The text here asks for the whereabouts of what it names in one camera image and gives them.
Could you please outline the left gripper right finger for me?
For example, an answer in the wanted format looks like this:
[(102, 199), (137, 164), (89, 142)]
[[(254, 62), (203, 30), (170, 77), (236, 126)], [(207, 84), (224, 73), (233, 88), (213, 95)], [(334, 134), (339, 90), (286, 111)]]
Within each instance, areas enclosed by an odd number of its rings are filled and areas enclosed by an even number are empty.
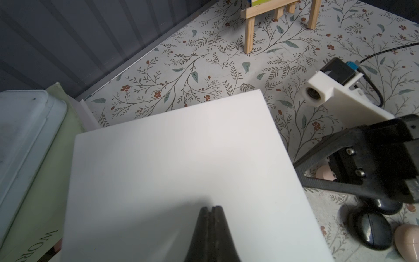
[(221, 206), (212, 208), (212, 261), (241, 261), (236, 251), (224, 210)]

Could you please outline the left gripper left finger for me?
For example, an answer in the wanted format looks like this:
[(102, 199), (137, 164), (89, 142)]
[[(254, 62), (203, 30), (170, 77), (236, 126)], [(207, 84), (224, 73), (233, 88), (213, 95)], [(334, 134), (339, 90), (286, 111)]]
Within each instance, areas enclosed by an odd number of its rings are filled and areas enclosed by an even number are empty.
[(212, 256), (212, 222), (211, 211), (207, 207), (202, 207), (185, 262), (209, 262)]

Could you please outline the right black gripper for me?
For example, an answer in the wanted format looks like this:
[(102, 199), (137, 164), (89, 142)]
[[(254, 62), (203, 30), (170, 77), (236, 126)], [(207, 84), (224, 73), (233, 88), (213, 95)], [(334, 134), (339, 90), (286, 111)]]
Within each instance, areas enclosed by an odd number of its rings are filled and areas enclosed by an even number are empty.
[[(328, 160), (334, 181), (306, 171)], [(294, 163), (303, 187), (406, 204), (419, 202), (419, 117), (411, 114), (324, 136)]]

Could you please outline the pink earphone case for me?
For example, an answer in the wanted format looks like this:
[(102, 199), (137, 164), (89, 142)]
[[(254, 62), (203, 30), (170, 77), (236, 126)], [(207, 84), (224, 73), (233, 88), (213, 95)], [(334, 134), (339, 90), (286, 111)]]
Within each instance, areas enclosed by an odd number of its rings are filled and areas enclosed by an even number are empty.
[(328, 164), (320, 166), (315, 173), (316, 179), (335, 181), (337, 179), (335, 173)]
[(396, 228), (395, 245), (406, 262), (419, 261), (419, 226), (403, 224)]

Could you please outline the white drawer cabinet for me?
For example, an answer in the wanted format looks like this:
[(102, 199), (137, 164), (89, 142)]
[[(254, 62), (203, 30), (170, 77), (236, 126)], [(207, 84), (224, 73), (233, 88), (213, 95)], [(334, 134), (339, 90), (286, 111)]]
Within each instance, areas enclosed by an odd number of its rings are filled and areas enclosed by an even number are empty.
[(243, 262), (331, 262), (259, 90), (77, 135), (64, 262), (182, 262), (221, 206)]

